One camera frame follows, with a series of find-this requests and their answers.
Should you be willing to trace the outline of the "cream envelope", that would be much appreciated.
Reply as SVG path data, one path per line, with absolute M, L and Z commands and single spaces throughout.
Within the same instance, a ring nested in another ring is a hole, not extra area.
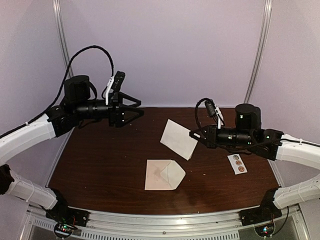
M 144 190 L 176 190 L 185 176 L 185 170 L 175 160 L 148 159 L 146 162 Z

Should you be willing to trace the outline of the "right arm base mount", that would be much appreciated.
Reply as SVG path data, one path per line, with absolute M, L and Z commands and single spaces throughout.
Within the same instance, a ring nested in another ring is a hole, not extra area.
M 277 208 L 259 206 L 241 210 L 239 216 L 243 227 L 253 225 L 259 237 L 268 238 L 275 233 L 275 219 L 282 216 L 282 211 Z

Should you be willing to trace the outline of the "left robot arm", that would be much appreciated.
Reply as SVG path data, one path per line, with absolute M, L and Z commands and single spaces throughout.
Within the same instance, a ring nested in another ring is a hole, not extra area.
M 59 105 L 45 110 L 36 120 L 0 138 L 0 193 L 13 195 L 35 203 L 61 222 L 72 218 L 72 211 L 64 198 L 47 187 L 42 187 L 10 169 L 7 162 L 14 156 L 47 140 L 58 138 L 73 128 L 86 127 L 85 120 L 98 123 L 108 120 L 111 127 L 121 128 L 142 117 L 141 101 L 120 91 L 125 73 L 118 71 L 107 83 L 104 99 L 91 98 L 97 90 L 87 75 L 77 75 L 64 84 L 64 97 Z

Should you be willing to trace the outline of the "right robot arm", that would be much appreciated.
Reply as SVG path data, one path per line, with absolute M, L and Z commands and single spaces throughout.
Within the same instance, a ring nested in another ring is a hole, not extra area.
M 320 146 L 295 138 L 275 129 L 263 129 L 261 110 L 249 103 L 235 107 L 235 126 L 226 127 L 219 107 L 212 99 L 202 98 L 194 108 L 196 130 L 191 138 L 208 149 L 221 148 L 231 154 L 254 154 L 271 161 L 297 163 L 320 168 Z M 289 187 L 279 187 L 265 193 L 256 210 L 259 220 L 268 220 L 277 210 L 320 197 L 320 177 L 317 175 Z

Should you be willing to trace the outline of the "white letter paper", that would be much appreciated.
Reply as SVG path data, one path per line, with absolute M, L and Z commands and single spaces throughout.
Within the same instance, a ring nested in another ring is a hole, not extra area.
M 160 143 L 189 161 L 198 143 L 189 133 L 189 129 L 168 119 Z

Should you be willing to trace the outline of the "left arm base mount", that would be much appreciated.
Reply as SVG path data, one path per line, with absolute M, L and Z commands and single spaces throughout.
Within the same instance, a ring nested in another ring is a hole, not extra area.
M 86 210 L 68 207 L 66 212 L 62 210 L 45 209 L 45 217 L 56 222 L 53 227 L 53 233 L 59 239 L 66 239 L 71 235 L 79 236 L 80 227 L 86 227 L 90 213 Z

